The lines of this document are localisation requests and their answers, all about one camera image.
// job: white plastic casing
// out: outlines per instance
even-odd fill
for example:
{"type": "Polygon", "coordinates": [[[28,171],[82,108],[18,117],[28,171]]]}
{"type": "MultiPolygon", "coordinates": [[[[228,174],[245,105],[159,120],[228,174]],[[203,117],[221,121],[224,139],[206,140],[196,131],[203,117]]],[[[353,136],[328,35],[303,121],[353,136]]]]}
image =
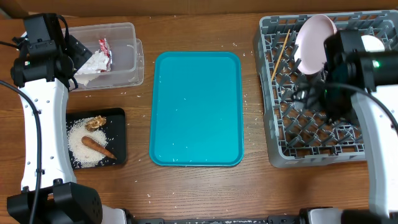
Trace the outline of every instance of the white plastic casing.
{"type": "MultiPolygon", "coordinates": [[[[371,93],[398,119],[398,85],[378,86],[371,93]]],[[[358,115],[368,162],[370,211],[388,218],[398,211],[398,135],[387,114],[370,98],[351,97],[358,115]]]]}
{"type": "MultiPolygon", "coordinates": [[[[53,180],[62,179],[63,183],[76,182],[76,177],[70,165],[67,142],[66,110],[68,90],[63,83],[55,79],[47,82],[45,79],[25,83],[20,88],[36,108],[42,129],[42,181],[40,188],[53,186],[53,180]]],[[[25,119],[25,171],[21,182],[21,190],[28,186],[35,190],[37,168],[37,133],[32,108],[21,97],[25,119]]]]}
{"type": "Polygon", "coordinates": [[[102,222],[101,224],[127,224],[126,214],[118,208],[109,208],[102,205],[102,222]]]}

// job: wooden table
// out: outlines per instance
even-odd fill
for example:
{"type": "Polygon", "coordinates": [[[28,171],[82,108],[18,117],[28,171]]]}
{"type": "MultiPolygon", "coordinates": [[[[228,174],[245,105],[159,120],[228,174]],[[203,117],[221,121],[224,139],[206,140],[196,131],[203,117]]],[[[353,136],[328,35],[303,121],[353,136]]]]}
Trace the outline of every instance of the wooden table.
{"type": "MultiPolygon", "coordinates": [[[[265,14],[67,19],[70,27],[132,22],[142,40],[146,64],[140,86],[70,94],[68,112],[121,107],[129,124],[126,164],[77,170],[78,183],[95,188],[103,204],[127,208],[136,218],[262,218],[295,215],[300,208],[314,206],[367,208],[365,162],[296,169],[277,169],[269,163],[260,79],[252,55],[252,40],[262,16],[265,14]],[[161,167],[151,161],[154,61],[169,50],[227,50],[240,58],[247,105],[243,104],[244,159],[236,167],[161,167]]],[[[21,20],[0,21],[0,30],[0,40],[10,41],[23,33],[24,26],[21,20]]],[[[18,54],[5,46],[0,46],[0,53],[0,79],[11,83],[10,68],[18,54]]],[[[7,213],[6,199],[20,193],[24,117],[15,93],[0,87],[0,96],[0,222],[15,223],[7,213]]]]}

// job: teal plastic tray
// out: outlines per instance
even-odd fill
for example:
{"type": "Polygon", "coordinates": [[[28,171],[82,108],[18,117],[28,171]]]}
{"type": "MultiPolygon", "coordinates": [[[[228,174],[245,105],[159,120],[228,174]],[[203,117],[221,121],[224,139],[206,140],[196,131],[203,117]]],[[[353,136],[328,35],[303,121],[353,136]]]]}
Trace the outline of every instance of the teal plastic tray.
{"type": "Polygon", "coordinates": [[[155,64],[151,159],[235,166],[243,158],[241,63],[230,52],[166,52],[155,64]]]}

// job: orange carrot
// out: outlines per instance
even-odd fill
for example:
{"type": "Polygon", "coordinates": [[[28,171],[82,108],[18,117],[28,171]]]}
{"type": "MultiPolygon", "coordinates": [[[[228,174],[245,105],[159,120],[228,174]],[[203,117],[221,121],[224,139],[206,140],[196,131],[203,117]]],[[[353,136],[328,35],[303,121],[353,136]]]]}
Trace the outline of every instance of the orange carrot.
{"type": "Polygon", "coordinates": [[[105,156],[108,156],[109,158],[116,159],[116,157],[111,152],[106,150],[102,145],[98,144],[90,137],[87,136],[82,137],[81,143],[83,143],[85,146],[89,147],[90,149],[93,149],[101,154],[104,154],[105,156]]]}

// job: black tray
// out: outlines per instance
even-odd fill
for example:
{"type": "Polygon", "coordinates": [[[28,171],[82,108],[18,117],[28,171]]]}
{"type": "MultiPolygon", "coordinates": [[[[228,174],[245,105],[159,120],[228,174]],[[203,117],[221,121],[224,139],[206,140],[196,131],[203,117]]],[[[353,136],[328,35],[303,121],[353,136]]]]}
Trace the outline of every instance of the black tray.
{"type": "MultiPolygon", "coordinates": [[[[83,118],[91,118],[95,116],[104,116],[106,117],[106,124],[99,129],[104,131],[107,138],[112,139],[112,141],[108,142],[106,149],[114,154],[118,159],[111,159],[109,157],[104,157],[101,161],[97,163],[97,165],[93,167],[101,167],[101,166],[111,166],[122,164],[127,159],[127,144],[126,144],[126,115],[122,108],[110,108],[103,110],[95,110],[95,111],[84,111],[77,113],[67,114],[67,132],[72,128],[72,125],[75,121],[83,118]]],[[[71,152],[69,151],[70,164],[72,165],[72,169],[82,169],[80,163],[74,161],[75,158],[71,152]]]]}

